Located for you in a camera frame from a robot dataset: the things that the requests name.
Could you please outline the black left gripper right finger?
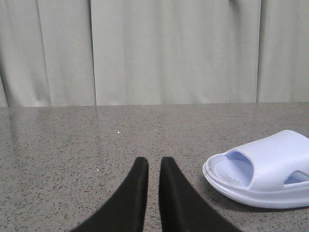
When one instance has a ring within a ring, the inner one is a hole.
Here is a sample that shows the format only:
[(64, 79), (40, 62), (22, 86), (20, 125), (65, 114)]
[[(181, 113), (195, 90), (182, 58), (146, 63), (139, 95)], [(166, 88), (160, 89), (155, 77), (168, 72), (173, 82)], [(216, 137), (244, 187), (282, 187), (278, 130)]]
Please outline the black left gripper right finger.
[(164, 232), (239, 232), (195, 191), (174, 158), (163, 157), (159, 210)]

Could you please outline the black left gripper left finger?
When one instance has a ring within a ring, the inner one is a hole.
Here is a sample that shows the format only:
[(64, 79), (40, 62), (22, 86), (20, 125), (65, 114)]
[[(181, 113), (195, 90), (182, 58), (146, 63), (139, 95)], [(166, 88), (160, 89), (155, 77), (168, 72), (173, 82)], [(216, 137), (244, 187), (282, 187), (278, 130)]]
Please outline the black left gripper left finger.
[(148, 191), (148, 161), (138, 157), (109, 200), (74, 232), (143, 231)]

